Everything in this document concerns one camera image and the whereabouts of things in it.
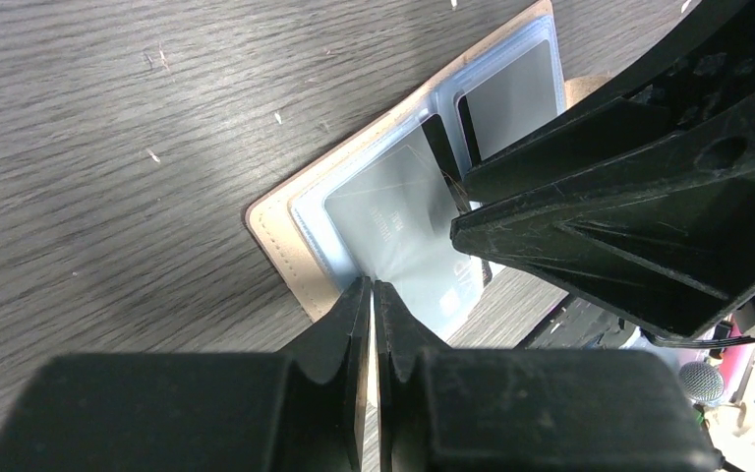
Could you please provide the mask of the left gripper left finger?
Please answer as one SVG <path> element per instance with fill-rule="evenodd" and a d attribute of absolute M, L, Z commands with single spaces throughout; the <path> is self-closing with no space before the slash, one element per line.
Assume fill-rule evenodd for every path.
<path fill-rule="evenodd" d="M 0 471 L 358 471 L 372 283 L 274 352 L 81 353 L 31 378 Z"/>

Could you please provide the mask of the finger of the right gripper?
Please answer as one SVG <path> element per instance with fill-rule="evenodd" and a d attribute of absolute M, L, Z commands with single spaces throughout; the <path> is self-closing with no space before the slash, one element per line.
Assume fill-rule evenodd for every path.
<path fill-rule="evenodd" d="M 463 187 L 458 251 L 665 338 L 755 316 L 755 1 L 701 2 Z"/>

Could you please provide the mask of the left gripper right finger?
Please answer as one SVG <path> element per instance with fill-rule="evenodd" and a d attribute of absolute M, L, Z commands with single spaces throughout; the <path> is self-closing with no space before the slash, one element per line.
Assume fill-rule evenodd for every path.
<path fill-rule="evenodd" d="M 714 471 L 676 374 L 640 350 L 461 349 L 373 287 L 384 471 Z"/>

